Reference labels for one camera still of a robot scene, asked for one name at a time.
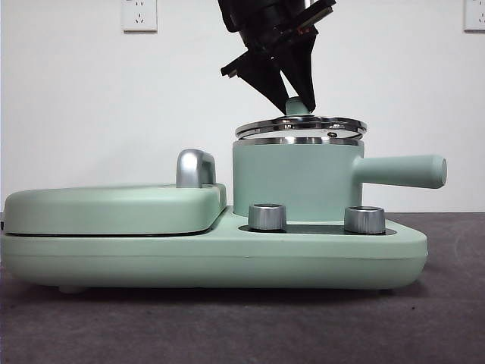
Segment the appliance base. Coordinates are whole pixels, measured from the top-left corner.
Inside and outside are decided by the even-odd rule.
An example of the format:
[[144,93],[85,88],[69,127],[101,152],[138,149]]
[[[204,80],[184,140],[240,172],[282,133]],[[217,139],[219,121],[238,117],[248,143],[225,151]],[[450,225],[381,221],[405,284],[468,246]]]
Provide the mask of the appliance base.
[[377,236],[239,229],[246,224],[228,207],[208,230],[184,236],[5,234],[2,263],[22,280],[76,293],[85,287],[392,289],[416,280],[427,258],[426,236],[392,221],[386,227],[396,233]]

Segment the mint green appliance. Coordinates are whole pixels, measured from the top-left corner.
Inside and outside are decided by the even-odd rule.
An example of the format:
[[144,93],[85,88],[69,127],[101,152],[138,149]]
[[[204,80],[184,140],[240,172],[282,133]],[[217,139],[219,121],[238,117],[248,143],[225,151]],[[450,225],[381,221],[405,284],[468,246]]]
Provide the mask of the mint green appliance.
[[180,153],[174,185],[14,193],[5,203],[2,263],[20,279],[67,293],[405,286],[424,267],[427,239],[385,221],[382,209],[360,206],[361,186],[438,188],[446,162],[366,159],[359,140],[366,128],[313,115],[241,127],[234,207],[216,183],[214,159],[195,149]]

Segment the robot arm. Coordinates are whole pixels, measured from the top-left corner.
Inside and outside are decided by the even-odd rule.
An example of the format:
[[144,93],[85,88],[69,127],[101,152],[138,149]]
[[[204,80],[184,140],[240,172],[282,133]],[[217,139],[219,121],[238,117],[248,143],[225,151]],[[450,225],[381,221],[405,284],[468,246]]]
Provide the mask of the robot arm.
[[248,51],[221,68],[267,97],[284,114],[288,92],[283,72],[309,111],[315,109],[311,51],[314,24],[332,12],[334,0],[218,0],[230,32],[239,32]]

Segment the silver knob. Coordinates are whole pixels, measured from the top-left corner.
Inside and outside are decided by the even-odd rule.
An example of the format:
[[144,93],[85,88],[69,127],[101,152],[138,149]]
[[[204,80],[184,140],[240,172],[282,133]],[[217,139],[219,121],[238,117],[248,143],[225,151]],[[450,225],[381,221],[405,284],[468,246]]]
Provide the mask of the silver knob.
[[359,234],[385,233],[384,210],[371,206],[348,207],[344,217],[344,229]]
[[286,208],[273,203],[258,203],[249,207],[248,225],[261,231],[286,230]]

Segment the green lid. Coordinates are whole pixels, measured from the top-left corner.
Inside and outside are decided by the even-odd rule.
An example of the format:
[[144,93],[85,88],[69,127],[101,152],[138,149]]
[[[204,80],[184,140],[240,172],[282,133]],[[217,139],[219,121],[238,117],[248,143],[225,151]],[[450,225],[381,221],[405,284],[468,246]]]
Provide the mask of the green lid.
[[209,228],[226,207],[222,184],[33,190],[5,202],[5,233],[183,234]]

